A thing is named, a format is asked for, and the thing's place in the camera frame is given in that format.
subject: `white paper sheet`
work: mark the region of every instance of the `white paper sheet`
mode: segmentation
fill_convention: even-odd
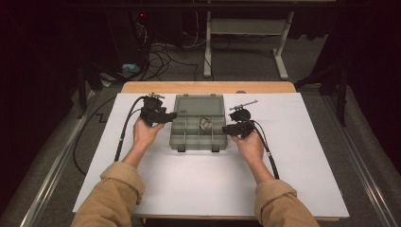
[[[146,94],[119,94],[74,212],[86,199],[100,173],[113,162],[126,116],[133,101]],[[175,95],[164,94],[167,112],[174,108]],[[247,106],[264,129],[280,178],[298,191],[299,199],[316,218],[349,217],[322,147],[300,94],[224,94],[227,124],[229,108]],[[137,108],[143,106],[140,101]],[[132,144],[132,116],[122,148],[122,159]],[[147,190],[134,213],[138,216],[253,217],[256,184],[247,164],[228,138],[226,150],[188,150],[178,153],[169,146],[171,124],[159,132],[140,166]],[[271,170],[266,154],[265,164]]]

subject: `controller cable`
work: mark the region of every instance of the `controller cable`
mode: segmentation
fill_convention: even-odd
[[[262,137],[262,135],[260,134],[259,129],[258,129],[250,120],[248,120],[248,119],[247,119],[246,117],[244,117],[243,115],[241,115],[240,117],[243,118],[245,121],[247,121],[249,124],[251,124],[251,125],[253,126],[253,129],[254,129],[254,130],[257,132],[257,134],[259,135],[260,139],[262,140],[263,146],[265,147],[265,150],[266,150],[266,152],[268,153],[268,157],[269,157],[269,160],[270,160],[271,168],[273,169],[274,178],[277,179],[277,180],[279,180],[280,177],[279,177],[279,175],[278,175],[277,167],[276,167],[276,165],[275,165],[273,156],[271,155],[271,152],[270,152],[269,147],[268,147],[268,145],[267,145],[266,135],[265,135],[265,132],[263,131],[263,128],[259,125],[259,123],[257,123],[256,121],[253,121],[253,122],[256,123],[256,124],[259,126],[259,128],[262,130],[263,136],[264,136],[264,137]]]
[[[117,161],[119,160],[119,158],[120,158],[120,153],[121,153],[121,149],[122,149],[122,147],[123,147],[124,137],[125,137],[125,132],[126,132],[126,130],[127,130],[128,122],[130,121],[131,116],[132,116],[133,114],[135,114],[137,111],[140,111],[141,109],[138,109],[138,110],[136,110],[136,111],[132,111],[132,110],[133,110],[133,108],[135,108],[135,105],[136,105],[136,103],[138,103],[139,100],[145,99],[145,98],[146,98],[145,96],[140,96],[140,97],[138,97],[138,98],[133,102],[133,104],[132,104],[132,106],[131,106],[131,109],[130,109],[128,115],[127,115],[127,119],[126,119],[126,121],[125,121],[125,123],[124,123],[124,127],[123,127],[123,130],[122,130],[121,135],[120,135],[120,140],[119,140],[119,142],[118,142],[117,152],[115,153],[115,157],[114,157],[114,161],[115,161],[115,162],[117,162]]]

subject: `handheld controller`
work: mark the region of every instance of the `handheld controller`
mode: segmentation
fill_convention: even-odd
[[[257,100],[230,108],[230,111],[235,110],[233,113],[230,113],[229,116],[231,117],[231,120],[236,123],[222,127],[223,132],[229,135],[240,135],[241,138],[250,135],[254,129],[254,121],[251,120],[251,113],[244,109],[244,106],[256,102]]]
[[[150,127],[153,123],[172,122],[177,117],[177,113],[166,113],[166,107],[162,107],[163,102],[160,98],[164,97],[154,93],[144,98],[144,107],[141,109],[140,116]]]

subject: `jacket sleeve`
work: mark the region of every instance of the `jacket sleeve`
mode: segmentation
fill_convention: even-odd
[[[78,209],[72,226],[130,226],[131,213],[139,204],[145,185],[136,169],[115,162]]]
[[[319,226],[297,198],[297,192],[281,180],[267,180],[256,187],[254,213],[268,226]]]

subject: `person's right hand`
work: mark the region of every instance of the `person's right hand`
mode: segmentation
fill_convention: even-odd
[[[248,164],[252,161],[262,160],[264,147],[256,131],[251,132],[251,134],[244,139],[236,135],[231,136],[231,138],[238,146],[239,152]]]

